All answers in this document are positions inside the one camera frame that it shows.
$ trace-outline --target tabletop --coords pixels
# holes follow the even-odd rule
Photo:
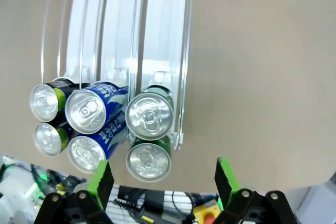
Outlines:
[[[28,104],[40,82],[46,0],[0,0],[0,77],[4,154],[67,174],[67,153],[41,154]],[[115,182],[178,191],[216,191],[216,158],[230,160],[251,189],[322,183],[335,171],[336,0],[194,0],[184,113],[184,143],[158,183],[126,169],[128,144],[111,157]],[[48,41],[59,34],[53,5]],[[46,52],[57,45],[46,45]],[[55,76],[54,69],[45,73]]]

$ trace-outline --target can lid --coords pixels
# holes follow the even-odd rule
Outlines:
[[[106,159],[103,148],[88,136],[77,136],[70,141],[69,158],[84,173],[94,173],[101,160]]]
[[[157,140],[169,132],[173,116],[173,108],[163,96],[140,93],[129,103],[125,118],[129,130],[135,136]]]
[[[34,116],[44,122],[50,122],[58,112],[58,100],[52,87],[46,84],[37,85],[29,99]]]
[[[82,134],[93,134],[105,123],[106,109],[101,98],[91,90],[73,92],[65,105],[68,123]]]
[[[171,169],[171,158],[167,151],[152,143],[142,143],[131,148],[126,163],[129,172],[144,182],[162,180]]]
[[[62,151],[62,139],[57,130],[48,123],[40,123],[34,134],[36,147],[44,154],[55,156]]]

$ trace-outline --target can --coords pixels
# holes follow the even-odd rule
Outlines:
[[[65,121],[65,117],[49,123],[40,123],[34,132],[34,143],[40,152],[48,156],[61,153],[74,136],[74,130]]]
[[[168,136],[155,141],[137,138],[128,152],[128,171],[143,182],[158,182],[166,177],[172,166],[171,140]]]
[[[138,94],[126,110],[129,130],[143,140],[157,140],[169,132],[174,121],[174,102],[169,89],[149,86]]]
[[[115,148],[126,138],[125,113],[120,111],[104,128],[92,135],[79,134],[69,144],[72,164],[84,173],[92,174],[99,162],[109,159]]]
[[[69,124],[82,134],[93,134],[106,125],[127,103],[128,87],[96,82],[74,92],[67,100],[65,115]]]
[[[66,101],[74,90],[79,89],[69,79],[58,78],[52,82],[39,84],[30,94],[29,104],[34,116],[42,122],[50,122],[64,111]]]

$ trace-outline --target bolt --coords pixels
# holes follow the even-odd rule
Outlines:
[[[245,198],[250,197],[250,193],[249,193],[248,191],[243,191],[243,192],[241,193],[241,195],[242,195],[243,197],[245,197]]]
[[[56,202],[56,201],[58,201],[58,196],[56,196],[56,195],[53,196],[53,198],[51,198],[51,201],[52,201],[52,202]]]
[[[86,197],[86,194],[85,193],[81,193],[80,195],[79,195],[79,198],[80,199],[84,199]]]
[[[277,200],[278,199],[278,195],[275,194],[275,193],[272,193],[271,194],[271,198],[274,199],[274,200]]]

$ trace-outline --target transparent plastic rack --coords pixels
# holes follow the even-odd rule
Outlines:
[[[58,48],[46,54],[51,40],[47,36],[52,0],[46,1],[41,38],[41,82],[55,58],[56,76],[73,82],[111,81],[129,86],[129,101],[136,95],[137,76],[141,88],[159,84],[171,90],[175,122],[172,144],[179,150],[183,143],[183,113],[188,65],[192,0],[72,0],[70,21],[63,0],[60,12]],[[141,36],[143,55],[139,56]],[[142,69],[138,73],[138,61]]]

